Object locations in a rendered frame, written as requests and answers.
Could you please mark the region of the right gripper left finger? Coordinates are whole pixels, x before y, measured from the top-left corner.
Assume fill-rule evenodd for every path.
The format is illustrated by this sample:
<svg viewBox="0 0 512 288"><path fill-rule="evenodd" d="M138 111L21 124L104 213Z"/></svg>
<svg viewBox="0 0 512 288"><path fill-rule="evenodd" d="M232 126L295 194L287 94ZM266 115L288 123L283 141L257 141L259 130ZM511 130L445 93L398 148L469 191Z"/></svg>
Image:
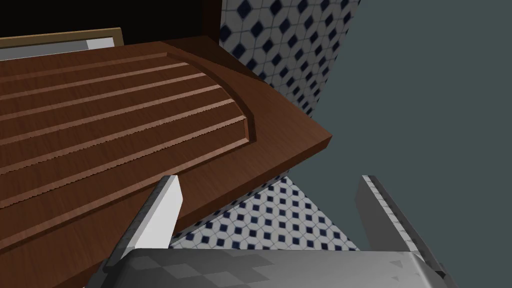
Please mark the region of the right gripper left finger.
<svg viewBox="0 0 512 288"><path fill-rule="evenodd" d="M105 265L116 265L134 249L167 248L182 204L183 195L178 176L165 175L149 194Z"/></svg>

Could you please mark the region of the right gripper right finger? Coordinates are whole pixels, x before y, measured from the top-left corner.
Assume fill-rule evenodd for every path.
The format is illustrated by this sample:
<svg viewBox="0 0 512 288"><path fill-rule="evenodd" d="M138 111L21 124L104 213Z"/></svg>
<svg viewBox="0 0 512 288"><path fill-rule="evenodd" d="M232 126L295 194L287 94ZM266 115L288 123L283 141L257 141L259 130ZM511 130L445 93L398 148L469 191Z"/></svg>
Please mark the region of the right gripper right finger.
<svg viewBox="0 0 512 288"><path fill-rule="evenodd" d="M374 175L363 174L355 203L373 251L412 252L440 276L444 267Z"/></svg>

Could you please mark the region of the brown wooden cupboard door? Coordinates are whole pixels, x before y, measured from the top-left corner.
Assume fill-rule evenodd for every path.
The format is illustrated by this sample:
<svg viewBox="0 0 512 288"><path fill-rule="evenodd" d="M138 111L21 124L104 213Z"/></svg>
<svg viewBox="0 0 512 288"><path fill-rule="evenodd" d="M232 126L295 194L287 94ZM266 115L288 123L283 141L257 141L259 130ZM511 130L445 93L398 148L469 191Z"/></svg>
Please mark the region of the brown wooden cupboard door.
<svg viewBox="0 0 512 288"><path fill-rule="evenodd" d="M208 37L0 61L0 288L82 288L167 175L175 234L332 136Z"/></svg>

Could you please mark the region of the wooden framed picture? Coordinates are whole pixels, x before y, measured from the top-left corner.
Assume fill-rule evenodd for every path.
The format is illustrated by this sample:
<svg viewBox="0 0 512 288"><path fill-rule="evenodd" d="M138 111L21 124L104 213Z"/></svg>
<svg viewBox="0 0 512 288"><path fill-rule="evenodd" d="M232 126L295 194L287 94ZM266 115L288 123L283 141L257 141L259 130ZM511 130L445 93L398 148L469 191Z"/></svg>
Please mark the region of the wooden framed picture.
<svg viewBox="0 0 512 288"><path fill-rule="evenodd" d="M0 38L0 61L123 46L120 27Z"/></svg>

